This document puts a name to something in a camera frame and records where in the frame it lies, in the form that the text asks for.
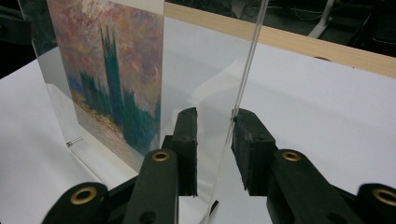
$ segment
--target screw hole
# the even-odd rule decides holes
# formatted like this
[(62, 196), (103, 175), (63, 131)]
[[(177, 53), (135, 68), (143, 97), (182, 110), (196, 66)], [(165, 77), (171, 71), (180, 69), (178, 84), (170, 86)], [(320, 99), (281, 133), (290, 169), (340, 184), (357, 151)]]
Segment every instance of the screw hole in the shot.
[(166, 152), (157, 152), (152, 155), (152, 159), (155, 161), (166, 161), (169, 159), (169, 154)]
[(77, 190), (72, 197), (70, 198), (70, 202), (72, 204), (84, 204), (90, 202), (93, 198), (95, 198), (97, 194), (97, 190), (94, 187), (86, 187)]
[(300, 155), (296, 152), (286, 151), (282, 153), (283, 158), (288, 161), (299, 161), (301, 159)]
[(391, 206), (396, 206), (396, 193), (387, 189), (374, 189), (374, 196), (381, 201)]
[(347, 224), (347, 220), (338, 213), (330, 212), (327, 218), (334, 224)]
[(155, 215), (155, 213), (148, 211), (148, 212), (143, 213), (140, 216), (139, 223), (140, 224), (151, 224), (151, 223), (154, 223), (156, 218), (157, 218), (157, 216)]

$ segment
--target white table surface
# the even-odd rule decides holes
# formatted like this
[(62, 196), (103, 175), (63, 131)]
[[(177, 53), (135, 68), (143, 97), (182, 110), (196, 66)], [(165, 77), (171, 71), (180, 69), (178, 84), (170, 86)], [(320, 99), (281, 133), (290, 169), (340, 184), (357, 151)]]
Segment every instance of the white table surface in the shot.
[[(181, 44), (177, 35), (166, 32), (173, 28), (185, 28), (180, 29), (183, 34), (178, 32), (190, 39), (183, 42), (185, 50), (166, 49)], [(177, 99), (182, 99), (172, 105), (211, 106), (218, 116), (230, 116), (230, 108), (222, 106), (219, 98), (237, 88), (234, 83), (238, 79), (232, 71), (241, 62), (234, 60), (230, 52), (219, 68), (213, 59), (206, 58), (215, 74), (192, 93), (183, 82), (172, 84), (172, 79), (167, 79), (166, 72), (175, 73), (175, 64), (183, 57), (205, 63), (205, 51), (193, 46), (194, 41), (204, 40), (191, 29), (202, 28), (165, 21), (163, 83), (176, 86)], [(207, 39), (229, 38), (212, 31), (205, 34)], [(216, 41), (207, 44), (210, 48)], [(217, 49), (225, 47), (216, 45)], [(185, 72), (180, 70), (175, 76)], [(219, 87), (219, 91), (208, 92), (211, 87)], [(392, 175), (396, 168), (394, 95), (394, 79), (259, 44), (241, 107), (261, 118), (279, 147), (300, 150), (332, 184), (356, 193), (358, 186), (366, 182), (396, 187), (396, 177)], [(214, 100), (205, 101), (208, 96)], [(171, 95), (164, 97), (163, 102), (170, 102), (171, 98), (166, 97)], [(65, 146), (37, 62), (0, 80), (0, 103), (0, 222), (38, 223), (65, 190), (98, 179)], [(164, 114), (172, 117), (175, 111), (168, 109)], [(165, 132), (173, 128), (167, 123), (162, 126)], [(200, 156), (201, 166), (205, 166), (205, 155)], [(213, 168), (205, 171), (206, 175), (216, 172)], [(248, 197), (243, 191), (231, 150), (226, 154), (220, 177), (216, 196), (220, 206), (211, 223), (270, 222), (265, 199)], [(184, 221), (189, 211), (196, 209), (194, 205), (185, 208), (190, 205), (180, 207), (180, 223), (193, 223)]]

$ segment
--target wooden plank edge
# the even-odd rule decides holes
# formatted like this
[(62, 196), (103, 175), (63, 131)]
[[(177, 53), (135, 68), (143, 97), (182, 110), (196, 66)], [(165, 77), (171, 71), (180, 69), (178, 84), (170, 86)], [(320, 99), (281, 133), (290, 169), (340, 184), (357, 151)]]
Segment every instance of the wooden plank edge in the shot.
[[(255, 24), (251, 22), (171, 3), (165, 3), (164, 12), (166, 17), (245, 39), (252, 38), (255, 27)], [(334, 63), (396, 78), (396, 58), (389, 56), (353, 49), (266, 26), (262, 26), (259, 43), (311, 57), (325, 58)]]

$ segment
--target pink sky in painting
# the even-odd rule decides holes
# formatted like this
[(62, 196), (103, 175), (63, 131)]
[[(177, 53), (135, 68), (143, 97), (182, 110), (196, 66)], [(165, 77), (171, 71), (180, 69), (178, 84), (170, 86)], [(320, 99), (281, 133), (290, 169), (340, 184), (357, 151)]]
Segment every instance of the pink sky in painting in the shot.
[(79, 72), (106, 85), (101, 33), (117, 42), (120, 81), (133, 90), (141, 109), (153, 112), (161, 100), (163, 16), (106, 0), (49, 0), (66, 74)]

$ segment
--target painting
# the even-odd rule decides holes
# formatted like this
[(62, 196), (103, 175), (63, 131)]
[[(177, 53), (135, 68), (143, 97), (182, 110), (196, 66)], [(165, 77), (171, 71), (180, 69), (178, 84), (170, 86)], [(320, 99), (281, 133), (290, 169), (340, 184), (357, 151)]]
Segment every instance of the painting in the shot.
[(159, 148), (163, 15), (48, 0), (78, 122), (126, 163)]

